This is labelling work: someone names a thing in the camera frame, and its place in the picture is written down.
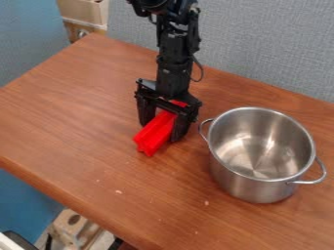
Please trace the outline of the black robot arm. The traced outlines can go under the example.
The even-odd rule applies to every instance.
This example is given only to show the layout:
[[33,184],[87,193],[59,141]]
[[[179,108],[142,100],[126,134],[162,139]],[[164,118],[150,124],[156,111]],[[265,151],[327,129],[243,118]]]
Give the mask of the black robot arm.
[[199,51],[198,0],[127,0],[136,15],[147,18],[156,27],[156,79],[138,80],[139,124],[144,126],[155,117],[158,108],[176,115],[170,141],[176,142],[196,121],[200,100],[190,93],[195,58]]

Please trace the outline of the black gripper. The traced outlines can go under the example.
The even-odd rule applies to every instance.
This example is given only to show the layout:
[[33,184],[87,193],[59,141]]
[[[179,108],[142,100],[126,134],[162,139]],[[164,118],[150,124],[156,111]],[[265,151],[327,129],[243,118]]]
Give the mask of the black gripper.
[[188,133],[192,122],[196,121],[202,101],[188,92],[168,97],[155,90],[156,82],[139,78],[135,98],[138,100],[139,124],[144,126],[155,117],[155,111],[162,108],[179,114],[174,121],[170,141],[179,141]]

